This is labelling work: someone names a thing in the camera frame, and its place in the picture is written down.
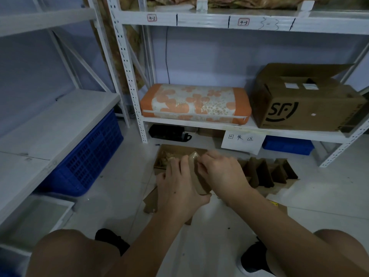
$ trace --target shelf board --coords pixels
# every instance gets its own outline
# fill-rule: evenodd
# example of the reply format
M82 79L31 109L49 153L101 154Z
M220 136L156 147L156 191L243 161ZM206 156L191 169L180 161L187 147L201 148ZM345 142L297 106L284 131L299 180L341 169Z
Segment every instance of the shelf board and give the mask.
M0 17L0 37L95 19L94 9L66 9Z
M0 138L0 223L119 102L76 89Z
M293 10L209 9L207 12L114 10L122 24L178 27L231 28L290 32L317 32L369 35L369 12L312 11L308 17Z
M345 135L340 131L325 132L325 131L303 131L303 130L278 130L278 129L263 129L258 128L255 121L251 117L245 125L232 125L225 123L213 123L206 121L187 121L187 120L173 120L168 118L154 118L142 117L143 121L152 123L164 123L182 126L193 126L201 128L211 128L219 130L239 130L239 131L254 131L263 132L267 135L281 136L296 139L306 139L312 141L332 142L343 144L346 141Z

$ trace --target white plastic clip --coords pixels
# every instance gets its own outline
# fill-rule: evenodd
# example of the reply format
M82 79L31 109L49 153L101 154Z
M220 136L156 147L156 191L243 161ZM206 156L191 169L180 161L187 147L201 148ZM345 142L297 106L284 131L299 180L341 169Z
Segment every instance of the white plastic clip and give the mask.
M207 11L207 0L197 0L196 10L197 11Z
M314 7L315 1L307 0L303 1L298 5L298 17L308 17L312 8Z

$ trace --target leg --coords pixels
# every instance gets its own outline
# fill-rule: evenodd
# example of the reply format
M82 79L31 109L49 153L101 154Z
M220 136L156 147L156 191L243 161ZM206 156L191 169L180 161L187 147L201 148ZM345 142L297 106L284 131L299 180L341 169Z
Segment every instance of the leg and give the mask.
M77 230L56 230L35 246L26 277L101 277L120 258L117 247Z
M369 272L369 256L363 245L351 235L334 229L321 229L316 231L314 234L362 269ZM279 262L270 251L266 252L266 261L271 272L273 272L275 276L286 276L279 265Z

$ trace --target black shoe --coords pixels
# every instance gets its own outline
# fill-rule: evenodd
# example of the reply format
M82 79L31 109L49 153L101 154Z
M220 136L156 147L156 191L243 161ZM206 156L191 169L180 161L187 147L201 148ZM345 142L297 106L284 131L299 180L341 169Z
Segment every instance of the black shoe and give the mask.
M95 234L95 240L106 242L117 247L120 252L120 256L128 250L129 244L124 241L120 236L113 233L110 229L102 228L99 229Z
M237 260L238 269L246 276L265 270L273 274L266 263L266 247L257 237L258 241L251 245L247 251Z

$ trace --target person's left hand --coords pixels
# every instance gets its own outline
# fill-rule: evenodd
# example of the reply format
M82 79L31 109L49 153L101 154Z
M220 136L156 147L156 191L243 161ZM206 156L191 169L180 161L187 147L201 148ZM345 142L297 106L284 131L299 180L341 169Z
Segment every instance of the person's left hand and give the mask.
M156 176L158 212L168 210L187 222L201 206L210 202L211 194L199 195L192 184L188 155L171 158L165 173Z

